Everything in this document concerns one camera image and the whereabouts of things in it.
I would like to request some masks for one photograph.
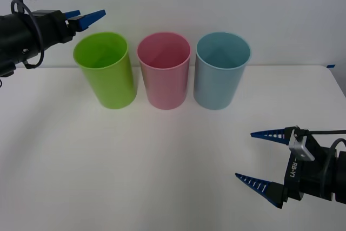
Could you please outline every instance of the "plastic cup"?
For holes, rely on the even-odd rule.
[[[234,96],[250,47],[228,32],[213,32],[197,43],[194,97],[207,109],[223,109]]]
[[[121,35],[102,32],[86,37],[76,45],[74,59],[106,108],[123,108],[135,99],[128,44]]]
[[[156,108],[179,107],[187,94],[191,47],[174,32],[149,35],[138,46],[149,102]]]

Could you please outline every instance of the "white wall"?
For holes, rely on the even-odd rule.
[[[10,12],[10,1],[0,0],[0,14]],[[139,41],[160,30],[181,33],[193,47],[208,32],[234,32],[250,44],[251,64],[330,64],[346,55],[346,0],[37,0],[26,4],[32,10],[107,12],[72,42],[50,48],[45,66],[75,65],[74,45],[88,34],[108,30],[128,39],[133,64],[138,64]]]

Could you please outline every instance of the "black cable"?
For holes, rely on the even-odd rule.
[[[334,143],[331,145],[329,151],[328,151],[327,158],[325,159],[325,163],[323,165],[321,184],[320,184],[320,197],[323,198],[323,199],[325,199],[325,197],[324,197],[324,186],[325,186],[325,178],[327,176],[327,171],[328,171],[329,163],[330,163],[330,160],[331,160],[332,156],[335,155],[336,146],[340,142],[343,142],[345,147],[346,147],[346,140],[344,138],[339,138],[339,139],[335,140]]]
[[[308,131],[309,135],[339,135],[346,134],[346,130],[332,130],[332,131]]]
[[[24,8],[24,10],[28,13],[28,15],[30,16],[30,18],[32,20],[32,23],[35,26],[36,32],[37,32],[39,48],[41,50],[41,56],[39,58],[39,61],[37,62],[37,64],[29,64],[27,61],[23,62],[27,69],[34,69],[34,68],[37,68],[38,66],[40,66],[42,64],[43,58],[44,58],[44,45],[43,45],[43,37],[42,37],[42,34],[41,34],[41,30],[39,29],[39,26],[37,24],[36,18],[34,17],[32,12],[30,11],[30,9],[23,2],[21,2],[19,0],[13,0],[11,2],[11,12],[12,12],[12,14],[15,13],[15,4],[17,4],[17,6],[21,6],[22,8]]]

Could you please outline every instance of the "white table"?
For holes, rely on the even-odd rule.
[[[0,230],[344,230],[346,205],[305,195],[277,209],[234,173],[283,183],[290,151],[250,137],[346,128],[346,98],[320,66],[247,67],[232,104],[189,93],[158,110],[103,108],[77,68],[18,69],[0,89]],[[338,136],[316,136],[330,146]]]

